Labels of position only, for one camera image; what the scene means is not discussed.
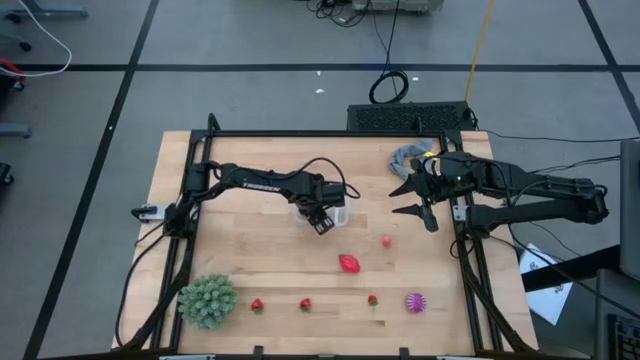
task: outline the gray cloth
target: gray cloth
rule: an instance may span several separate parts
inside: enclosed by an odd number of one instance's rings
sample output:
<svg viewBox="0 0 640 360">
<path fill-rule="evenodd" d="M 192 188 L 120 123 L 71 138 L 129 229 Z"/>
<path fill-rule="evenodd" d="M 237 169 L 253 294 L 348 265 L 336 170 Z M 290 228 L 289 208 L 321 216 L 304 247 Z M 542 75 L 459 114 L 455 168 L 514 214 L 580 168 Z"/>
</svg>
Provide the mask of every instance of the gray cloth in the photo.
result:
<svg viewBox="0 0 640 360">
<path fill-rule="evenodd" d="M 433 145 L 433 140 L 431 139 L 421 139 L 416 141 L 413 145 L 405 145 L 396 150 L 389 158 L 389 168 L 391 172 L 400 176 L 402 180 L 407 180 L 409 178 L 409 171 L 404 167 L 404 159 L 413 156 L 418 159 L 424 159 L 424 153 L 427 151 L 431 151 L 431 146 Z M 431 162 L 433 160 L 429 160 L 426 166 L 427 171 L 431 173 Z"/>
</svg>

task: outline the pink spiky ball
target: pink spiky ball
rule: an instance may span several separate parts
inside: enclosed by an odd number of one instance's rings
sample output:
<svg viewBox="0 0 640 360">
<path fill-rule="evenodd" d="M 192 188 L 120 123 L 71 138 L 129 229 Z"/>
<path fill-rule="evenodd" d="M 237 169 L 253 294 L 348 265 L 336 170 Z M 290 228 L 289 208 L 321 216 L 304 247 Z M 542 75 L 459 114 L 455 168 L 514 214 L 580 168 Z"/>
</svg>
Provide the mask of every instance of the pink spiky ball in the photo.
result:
<svg viewBox="0 0 640 360">
<path fill-rule="evenodd" d="M 407 309 L 418 314 L 427 308 L 427 299 L 419 293 L 412 293 L 407 296 Z"/>
</svg>

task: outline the wooden tabletop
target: wooden tabletop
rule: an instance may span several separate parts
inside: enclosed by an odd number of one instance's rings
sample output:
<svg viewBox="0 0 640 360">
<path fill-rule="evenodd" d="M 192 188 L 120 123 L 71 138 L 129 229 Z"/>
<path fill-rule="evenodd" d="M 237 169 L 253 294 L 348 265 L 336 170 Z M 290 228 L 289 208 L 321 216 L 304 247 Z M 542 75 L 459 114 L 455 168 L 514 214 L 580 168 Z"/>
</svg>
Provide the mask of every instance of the wooden tabletop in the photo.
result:
<svg viewBox="0 0 640 360">
<path fill-rule="evenodd" d="M 149 203 L 175 201 L 188 139 L 189 132 L 164 134 Z M 486 133 L 466 132 L 463 140 L 465 151 L 492 157 Z M 433 207 L 440 225 L 436 233 L 427 232 L 416 217 L 391 213 L 394 208 L 419 202 L 413 194 L 388 197 L 402 182 L 389 171 L 389 156 L 413 141 L 215 138 L 211 159 L 219 163 L 286 173 L 311 158 L 330 158 L 362 198 L 350 202 L 346 226 L 323 236 L 307 224 L 296 224 L 294 206 L 275 194 L 236 189 L 204 203 L 191 280 L 210 273 L 229 274 L 238 289 L 239 304 L 218 330 L 199 330 L 185 323 L 179 352 L 247 354 L 255 345 L 262 345 L 266 354 L 396 355 L 400 347 L 408 347 L 412 355 L 473 354 L 460 265 L 449 255 L 454 239 L 449 204 Z M 439 151 L 434 143 L 434 152 Z M 339 180 L 328 164 L 314 163 L 307 171 Z M 480 195 L 475 199 L 477 203 L 497 204 Z M 140 233 L 153 226 L 143 225 Z M 511 240 L 505 229 L 495 234 Z M 385 235 L 393 238 L 389 249 L 381 244 Z M 153 239 L 150 236 L 141 242 L 136 256 Z M 158 301 L 168 244 L 167 239 L 150 251 L 131 279 L 121 323 L 124 341 Z M 484 244 L 498 308 L 522 338 L 537 348 L 513 249 L 495 240 Z M 355 255 L 361 272 L 343 273 L 339 254 Z M 426 296 L 424 313 L 410 314 L 405 309 L 406 296 L 412 292 Z M 367 305 L 370 294 L 380 303 L 375 311 Z M 265 304 L 262 315 L 250 310 L 255 298 Z M 310 313 L 298 309 L 303 298 L 312 300 Z M 483 341 L 490 349 L 486 313 L 479 302 L 478 308 Z M 172 305 L 166 315 L 164 345 L 168 344 L 173 314 Z"/>
</svg>

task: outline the black keyboard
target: black keyboard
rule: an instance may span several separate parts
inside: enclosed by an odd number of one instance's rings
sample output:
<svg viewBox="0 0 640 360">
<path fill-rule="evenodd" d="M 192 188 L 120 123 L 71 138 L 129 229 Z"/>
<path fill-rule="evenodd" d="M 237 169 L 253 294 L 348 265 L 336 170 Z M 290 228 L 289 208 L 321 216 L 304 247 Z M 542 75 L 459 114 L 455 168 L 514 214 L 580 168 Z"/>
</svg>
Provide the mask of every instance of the black keyboard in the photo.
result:
<svg viewBox="0 0 640 360">
<path fill-rule="evenodd" d="M 640 360 L 640 321 L 609 314 L 609 359 Z"/>
</svg>

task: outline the paper sheet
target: paper sheet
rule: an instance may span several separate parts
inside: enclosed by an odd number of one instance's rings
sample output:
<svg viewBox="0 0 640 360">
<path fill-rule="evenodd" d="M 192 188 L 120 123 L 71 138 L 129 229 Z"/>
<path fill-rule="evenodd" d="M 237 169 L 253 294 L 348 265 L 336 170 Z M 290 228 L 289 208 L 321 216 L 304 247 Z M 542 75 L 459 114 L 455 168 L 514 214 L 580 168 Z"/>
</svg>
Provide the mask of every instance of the paper sheet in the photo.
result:
<svg viewBox="0 0 640 360">
<path fill-rule="evenodd" d="M 540 249 L 535 245 L 529 244 L 527 248 L 530 251 L 536 252 L 550 263 L 556 264 L 556 261 L 551 257 L 539 252 Z M 543 268 L 545 266 L 548 265 L 529 251 L 525 251 L 520 258 L 520 274 Z M 555 326 L 558 323 L 560 314 L 562 313 L 562 308 L 564 308 L 564 304 L 567 301 L 569 291 L 571 291 L 571 285 L 572 283 L 566 283 L 553 288 L 527 293 L 527 303 L 529 303 L 529 308 Z"/>
</svg>

